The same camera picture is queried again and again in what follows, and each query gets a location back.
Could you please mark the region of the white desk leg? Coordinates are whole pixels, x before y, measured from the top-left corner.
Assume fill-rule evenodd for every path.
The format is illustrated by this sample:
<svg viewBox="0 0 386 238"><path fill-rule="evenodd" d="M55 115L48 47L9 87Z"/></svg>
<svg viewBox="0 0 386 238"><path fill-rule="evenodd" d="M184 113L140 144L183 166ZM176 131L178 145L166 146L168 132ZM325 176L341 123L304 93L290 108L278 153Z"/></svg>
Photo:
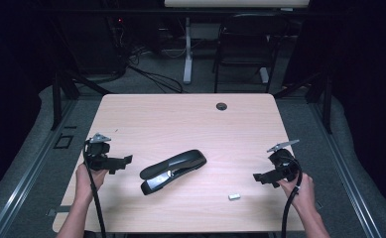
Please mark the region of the white desk leg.
<svg viewBox="0 0 386 238"><path fill-rule="evenodd" d="M186 18L186 59L184 68L184 84L190 84L192 82L193 71L193 56L192 56L192 40L191 40L191 22L189 18Z"/></svg>

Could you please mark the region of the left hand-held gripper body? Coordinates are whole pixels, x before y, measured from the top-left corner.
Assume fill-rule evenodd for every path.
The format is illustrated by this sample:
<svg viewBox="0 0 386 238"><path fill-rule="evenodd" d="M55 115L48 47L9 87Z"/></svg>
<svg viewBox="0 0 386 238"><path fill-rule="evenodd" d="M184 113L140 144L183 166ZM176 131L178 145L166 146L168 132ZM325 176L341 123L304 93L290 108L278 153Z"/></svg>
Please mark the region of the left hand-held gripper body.
<svg viewBox="0 0 386 238"><path fill-rule="evenodd" d="M86 165L95 171L111 170L107 153L110 151L109 137L100 133L94 134L84 142L83 158Z"/></svg>

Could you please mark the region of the black folding chair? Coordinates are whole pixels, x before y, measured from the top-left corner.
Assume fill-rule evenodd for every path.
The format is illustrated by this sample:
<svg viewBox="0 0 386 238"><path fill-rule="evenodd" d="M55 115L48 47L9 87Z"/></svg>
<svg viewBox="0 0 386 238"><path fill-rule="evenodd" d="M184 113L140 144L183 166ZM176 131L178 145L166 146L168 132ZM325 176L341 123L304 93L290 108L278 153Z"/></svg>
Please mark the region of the black folding chair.
<svg viewBox="0 0 386 238"><path fill-rule="evenodd" d="M280 14L235 14L220 25L212 71L214 91L218 90L221 66L269 68L265 92L268 93L276 66L279 47L290 28L290 21Z"/></svg>

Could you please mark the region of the black metal stand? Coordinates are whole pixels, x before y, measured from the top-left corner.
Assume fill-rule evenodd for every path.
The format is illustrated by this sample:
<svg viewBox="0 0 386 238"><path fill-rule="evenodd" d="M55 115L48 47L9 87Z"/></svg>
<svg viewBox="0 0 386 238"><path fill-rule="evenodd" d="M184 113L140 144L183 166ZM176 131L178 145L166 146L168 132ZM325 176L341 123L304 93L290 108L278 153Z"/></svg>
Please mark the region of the black metal stand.
<svg viewBox="0 0 386 238"><path fill-rule="evenodd" d="M93 81L90 81L75 71L62 70L57 72L52 84L54 111L54 120L51 128L52 131L56 130L63 120L62 92L70 100L77 100L80 97L80 92L75 86L77 82L87 86L101 95L110 94L109 90L99 86Z"/></svg>
<svg viewBox="0 0 386 238"><path fill-rule="evenodd" d="M318 103L321 96L322 99L322 125L326 131L331 134L330 127L330 112L332 103L332 78L330 75L324 72L317 72L314 75L305 78L304 80L286 87L274 94L276 99L283 98L294 91L298 90L302 86L308 85L310 87L305 98L308 103Z"/></svg>

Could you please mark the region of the black stapler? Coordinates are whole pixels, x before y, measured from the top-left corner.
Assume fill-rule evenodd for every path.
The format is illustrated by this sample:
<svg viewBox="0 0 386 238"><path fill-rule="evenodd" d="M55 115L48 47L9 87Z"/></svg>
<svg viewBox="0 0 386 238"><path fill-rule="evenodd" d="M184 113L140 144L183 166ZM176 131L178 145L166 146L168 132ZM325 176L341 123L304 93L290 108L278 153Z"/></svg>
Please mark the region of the black stapler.
<svg viewBox="0 0 386 238"><path fill-rule="evenodd" d="M189 150L151 165L140 172L143 180L142 192L144 195L152 194L183 175L201 168L206 162L207 159L200 150Z"/></svg>

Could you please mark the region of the white desk top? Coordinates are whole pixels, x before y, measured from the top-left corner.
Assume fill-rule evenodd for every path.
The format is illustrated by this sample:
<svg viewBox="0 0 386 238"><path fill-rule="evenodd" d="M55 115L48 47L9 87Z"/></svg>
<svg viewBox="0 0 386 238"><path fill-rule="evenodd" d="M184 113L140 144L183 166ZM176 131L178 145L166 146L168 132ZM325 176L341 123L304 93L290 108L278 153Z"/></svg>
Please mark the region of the white desk top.
<svg viewBox="0 0 386 238"><path fill-rule="evenodd" d="M311 0L165 0L174 8L306 8Z"/></svg>

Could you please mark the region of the grey panel under desk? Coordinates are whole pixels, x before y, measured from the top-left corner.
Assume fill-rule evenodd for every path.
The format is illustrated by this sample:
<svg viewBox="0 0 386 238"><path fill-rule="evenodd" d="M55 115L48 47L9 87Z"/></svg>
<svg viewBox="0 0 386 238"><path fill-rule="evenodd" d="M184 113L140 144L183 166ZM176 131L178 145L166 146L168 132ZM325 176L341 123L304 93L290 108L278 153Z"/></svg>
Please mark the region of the grey panel under desk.
<svg viewBox="0 0 386 238"><path fill-rule="evenodd" d="M191 24L191 38L200 40L215 40L218 38L218 24Z"/></svg>

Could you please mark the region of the person's left hand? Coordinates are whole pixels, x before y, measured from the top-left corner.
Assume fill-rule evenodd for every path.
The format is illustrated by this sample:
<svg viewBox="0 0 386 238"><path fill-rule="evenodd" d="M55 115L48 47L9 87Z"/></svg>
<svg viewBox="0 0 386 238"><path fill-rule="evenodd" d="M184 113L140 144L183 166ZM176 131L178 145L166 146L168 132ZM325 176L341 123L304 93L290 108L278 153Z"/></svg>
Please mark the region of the person's left hand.
<svg viewBox="0 0 386 238"><path fill-rule="evenodd" d="M100 189L104 183L107 170L92 171L85 164L80 164L76 170L75 201L90 203L93 199L91 185Z"/></svg>

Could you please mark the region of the metal floor rail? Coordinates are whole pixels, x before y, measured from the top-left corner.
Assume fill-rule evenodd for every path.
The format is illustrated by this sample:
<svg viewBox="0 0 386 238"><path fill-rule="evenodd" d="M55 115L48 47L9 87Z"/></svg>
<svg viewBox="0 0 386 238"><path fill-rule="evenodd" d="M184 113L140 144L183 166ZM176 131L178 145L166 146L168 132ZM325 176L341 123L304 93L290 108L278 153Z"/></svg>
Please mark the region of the metal floor rail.
<svg viewBox="0 0 386 238"><path fill-rule="evenodd" d="M322 122L322 112L316 104L309 104L309 108L313 113L317 121L317 125L322 132L322 136L326 140L330 151L332 152L332 162L335 170L341 180L341 184L344 187L349 201L356 213L356 216L361 224L361 227L366 235L366 238L383 238L381 232L378 229L376 222L370 210L367 207L365 199L363 198L355 180L347 166L344 156L336 142L334 136L330 134L325 128Z"/></svg>
<svg viewBox="0 0 386 238"><path fill-rule="evenodd" d="M83 124L77 103L64 105L64 118L51 130L50 106L45 105L35 127L0 182L0 238L54 238L56 218L46 215L61 205L77 161ZM66 129L64 126L76 126Z"/></svg>

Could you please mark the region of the person's right hand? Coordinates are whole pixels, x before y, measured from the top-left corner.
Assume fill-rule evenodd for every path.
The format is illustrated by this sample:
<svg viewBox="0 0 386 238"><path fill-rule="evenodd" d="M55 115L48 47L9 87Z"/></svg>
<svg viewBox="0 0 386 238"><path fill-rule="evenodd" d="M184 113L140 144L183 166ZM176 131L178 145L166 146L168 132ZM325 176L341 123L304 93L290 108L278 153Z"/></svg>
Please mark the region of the person's right hand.
<svg viewBox="0 0 386 238"><path fill-rule="evenodd" d="M298 180L296 178L292 181L281 179L278 181L278 184L281 186L286 196L290 196L294 188L299 188L298 193L292 201L292 204L298 213L305 213L316 209L314 182L307 174L302 174L300 185L298 185Z"/></svg>

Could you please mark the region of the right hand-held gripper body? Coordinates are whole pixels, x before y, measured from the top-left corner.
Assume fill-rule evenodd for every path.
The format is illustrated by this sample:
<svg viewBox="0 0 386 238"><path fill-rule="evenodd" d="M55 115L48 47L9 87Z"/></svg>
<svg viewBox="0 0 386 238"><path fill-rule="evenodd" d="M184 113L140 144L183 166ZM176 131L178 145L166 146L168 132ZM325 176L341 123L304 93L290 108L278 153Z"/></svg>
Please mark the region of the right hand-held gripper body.
<svg viewBox="0 0 386 238"><path fill-rule="evenodd" d="M298 140L283 142L268 150L268 152L271 152L269 160L275 167L273 171L270 171L270 182L277 182L281 179L291 181L296 178L300 165L292 153L287 150L288 146L292 146L296 143L298 143Z"/></svg>

